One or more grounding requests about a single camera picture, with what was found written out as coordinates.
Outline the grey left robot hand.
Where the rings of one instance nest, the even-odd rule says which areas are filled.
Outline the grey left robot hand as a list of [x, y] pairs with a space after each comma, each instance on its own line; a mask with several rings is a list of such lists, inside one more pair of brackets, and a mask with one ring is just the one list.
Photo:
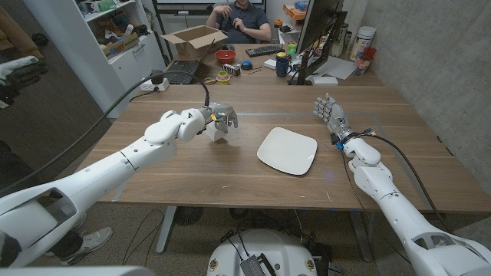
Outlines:
[[211, 102], [206, 107], [199, 108], [205, 119], [205, 125], [212, 124], [218, 131], [228, 133], [230, 126], [238, 127], [237, 114], [227, 103]]

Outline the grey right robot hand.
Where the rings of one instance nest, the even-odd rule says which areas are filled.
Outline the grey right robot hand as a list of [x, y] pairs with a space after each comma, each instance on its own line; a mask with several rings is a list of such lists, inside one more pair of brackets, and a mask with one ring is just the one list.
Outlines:
[[351, 129], [341, 105], [333, 97], [329, 94], [326, 94], [325, 99], [318, 97], [314, 102], [314, 107], [313, 113], [323, 119], [331, 132], [333, 145], [339, 143], [343, 146], [352, 138], [354, 131]]

